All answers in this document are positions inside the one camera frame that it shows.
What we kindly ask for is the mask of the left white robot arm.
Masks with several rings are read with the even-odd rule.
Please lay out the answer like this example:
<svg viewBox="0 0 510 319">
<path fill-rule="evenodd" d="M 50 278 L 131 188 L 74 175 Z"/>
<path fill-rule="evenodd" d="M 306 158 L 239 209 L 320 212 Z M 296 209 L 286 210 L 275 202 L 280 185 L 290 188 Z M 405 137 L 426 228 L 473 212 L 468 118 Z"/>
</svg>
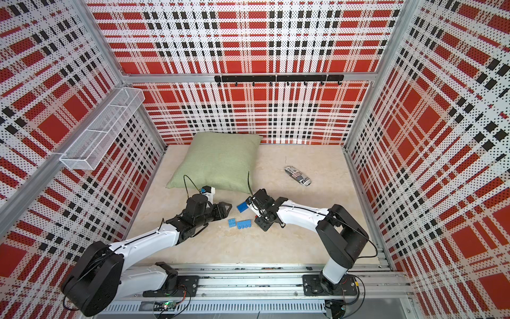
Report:
<svg viewBox="0 0 510 319">
<path fill-rule="evenodd" d="M 159 251 L 182 244 L 200 234 L 212 222 L 226 219 L 232 205 L 214 203 L 212 193 L 195 194 L 187 199 L 184 210 L 163 220 L 156 229 L 121 242 L 94 242 L 78 259 L 61 286 L 62 304 L 70 311 L 91 317 L 114 300 L 138 292 L 161 291 L 173 295 L 190 292 L 179 280 L 178 272 L 165 262 L 134 269 L 134 265 Z"/>
</svg>

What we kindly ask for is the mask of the blue 2x4 lego brick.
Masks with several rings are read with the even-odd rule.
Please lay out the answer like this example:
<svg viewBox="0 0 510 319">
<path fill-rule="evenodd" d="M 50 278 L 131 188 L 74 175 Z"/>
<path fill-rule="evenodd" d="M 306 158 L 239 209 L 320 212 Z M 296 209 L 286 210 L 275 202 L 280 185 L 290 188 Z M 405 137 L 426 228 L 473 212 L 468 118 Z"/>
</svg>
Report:
<svg viewBox="0 0 510 319">
<path fill-rule="evenodd" d="M 237 205 L 236 208 L 240 213 L 243 213 L 249 209 L 249 205 L 246 202 L 242 202 L 241 204 Z"/>
</svg>

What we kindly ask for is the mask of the black wall hook rail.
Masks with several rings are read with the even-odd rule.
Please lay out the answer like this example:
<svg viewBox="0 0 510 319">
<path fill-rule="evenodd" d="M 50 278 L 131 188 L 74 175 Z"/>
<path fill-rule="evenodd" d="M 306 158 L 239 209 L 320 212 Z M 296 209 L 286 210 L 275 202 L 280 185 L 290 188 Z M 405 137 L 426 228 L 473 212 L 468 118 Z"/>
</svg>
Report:
<svg viewBox="0 0 510 319">
<path fill-rule="evenodd" d="M 251 82 L 251 83 L 273 83 L 273 82 L 318 82 L 320 84 L 325 82 L 342 82 L 345 76 L 343 74 L 313 74 L 313 75 L 223 75 L 223 76 L 215 76 L 214 80 L 216 83 L 234 83 L 237 85 L 242 82 Z"/>
</svg>

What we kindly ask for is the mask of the green circuit board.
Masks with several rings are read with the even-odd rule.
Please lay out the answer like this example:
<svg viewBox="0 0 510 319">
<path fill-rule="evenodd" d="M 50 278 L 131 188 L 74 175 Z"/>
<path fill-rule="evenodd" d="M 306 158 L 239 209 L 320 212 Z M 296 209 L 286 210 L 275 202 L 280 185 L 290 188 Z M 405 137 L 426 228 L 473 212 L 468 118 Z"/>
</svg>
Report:
<svg viewBox="0 0 510 319">
<path fill-rule="evenodd" d="M 174 311 L 179 304 L 175 301 L 165 301 L 165 302 L 154 302 L 153 310 L 154 312 L 168 312 Z"/>
</svg>

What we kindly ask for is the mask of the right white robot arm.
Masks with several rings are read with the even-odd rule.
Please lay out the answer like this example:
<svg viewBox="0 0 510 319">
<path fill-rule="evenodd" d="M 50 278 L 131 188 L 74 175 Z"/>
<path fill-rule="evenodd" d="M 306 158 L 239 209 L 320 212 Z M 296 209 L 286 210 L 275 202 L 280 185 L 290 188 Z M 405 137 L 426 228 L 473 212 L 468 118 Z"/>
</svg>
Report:
<svg viewBox="0 0 510 319">
<path fill-rule="evenodd" d="M 265 189 L 258 190 L 245 203 L 256 214 L 255 222 L 263 231 L 274 224 L 294 225 L 319 236 L 329 255 L 320 274 L 324 290 L 337 288 L 370 242 L 368 233 L 341 205 L 329 209 L 308 207 L 287 198 L 273 199 Z"/>
</svg>

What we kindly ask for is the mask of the light blue 2x4 brick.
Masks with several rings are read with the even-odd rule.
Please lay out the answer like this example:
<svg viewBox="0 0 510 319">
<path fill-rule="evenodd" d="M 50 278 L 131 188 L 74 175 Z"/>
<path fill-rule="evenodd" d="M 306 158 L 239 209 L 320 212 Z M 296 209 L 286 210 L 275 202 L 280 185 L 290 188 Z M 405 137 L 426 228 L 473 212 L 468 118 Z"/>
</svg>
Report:
<svg viewBox="0 0 510 319">
<path fill-rule="evenodd" d="M 251 228 L 252 227 L 252 221 L 251 220 L 243 220 L 243 221 L 238 221 L 236 223 L 236 226 L 238 229 L 248 229 L 248 228 Z"/>
</svg>

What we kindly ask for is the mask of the green square cushion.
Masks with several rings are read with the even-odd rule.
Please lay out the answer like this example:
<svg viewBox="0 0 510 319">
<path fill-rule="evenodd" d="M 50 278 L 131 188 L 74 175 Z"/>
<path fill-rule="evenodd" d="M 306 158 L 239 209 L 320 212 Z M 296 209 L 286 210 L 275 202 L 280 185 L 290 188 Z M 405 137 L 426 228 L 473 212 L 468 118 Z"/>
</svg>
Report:
<svg viewBox="0 0 510 319">
<path fill-rule="evenodd" d="M 248 194 L 261 141 L 257 134 L 197 133 L 166 188 L 184 188 L 188 176 L 200 187 Z"/>
</svg>

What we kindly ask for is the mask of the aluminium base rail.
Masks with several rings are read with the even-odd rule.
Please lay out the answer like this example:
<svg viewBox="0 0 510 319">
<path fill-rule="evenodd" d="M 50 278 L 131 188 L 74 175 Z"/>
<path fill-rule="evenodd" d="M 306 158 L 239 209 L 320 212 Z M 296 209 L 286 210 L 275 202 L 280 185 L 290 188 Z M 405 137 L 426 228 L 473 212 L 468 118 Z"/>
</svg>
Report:
<svg viewBox="0 0 510 319">
<path fill-rule="evenodd" d="M 194 280 L 190 295 L 138 292 L 115 301 L 99 316 L 329 318 L 337 310 L 341 318 L 418 318 L 406 275 L 387 267 L 355 266 L 334 295 L 323 290 L 319 265 L 182 264 L 175 268 L 179 275 Z M 179 304 L 174 311 L 154 312 L 154 302 L 170 300 Z"/>
</svg>

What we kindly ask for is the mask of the silver remote control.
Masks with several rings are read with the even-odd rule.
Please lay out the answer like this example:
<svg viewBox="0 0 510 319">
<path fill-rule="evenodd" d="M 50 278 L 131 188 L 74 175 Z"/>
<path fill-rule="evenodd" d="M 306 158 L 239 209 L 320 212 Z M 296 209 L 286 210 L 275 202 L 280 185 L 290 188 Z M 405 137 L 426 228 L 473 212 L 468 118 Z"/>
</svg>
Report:
<svg viewBox="0 0 510 319">
<path fill-rule="evenodd" d="M 296 182 L 299 184 L 308 187 L 312 181 L 308 178 L 304 173 L 302 173 L 300 170 L 296 169 L 293 166 L 286 166 L 284 168 L 284 171 Z"/>
</svg>

